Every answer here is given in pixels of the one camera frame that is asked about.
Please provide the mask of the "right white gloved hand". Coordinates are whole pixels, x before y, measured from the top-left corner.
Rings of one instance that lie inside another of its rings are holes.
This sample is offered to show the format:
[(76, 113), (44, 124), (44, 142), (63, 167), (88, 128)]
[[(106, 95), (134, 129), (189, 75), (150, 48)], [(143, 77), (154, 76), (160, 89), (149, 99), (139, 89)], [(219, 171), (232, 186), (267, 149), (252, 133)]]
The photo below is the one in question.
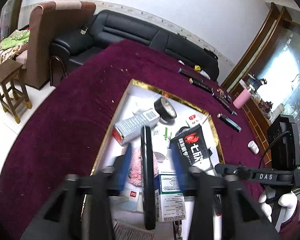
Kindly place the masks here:
[[(262, 194), (260, 195), (258, 202), (260, 204), (260, 208), (268, 218), (268, 220), (271, 222), (271, 214), (272, 214), (272, 209), (269, 204), (266, 203), (267, 200), (267, 194), (266, 191), (263, 191)], [(290, 193), (283, 194), (279, 200), (278, 204), (282, 207), (286, 208), (285, 215), (283, 217), (283, 223), (291, 219), (296, 211), (296, 207), (298, 204), (298, 198), (297, 196), (291, 191)]]

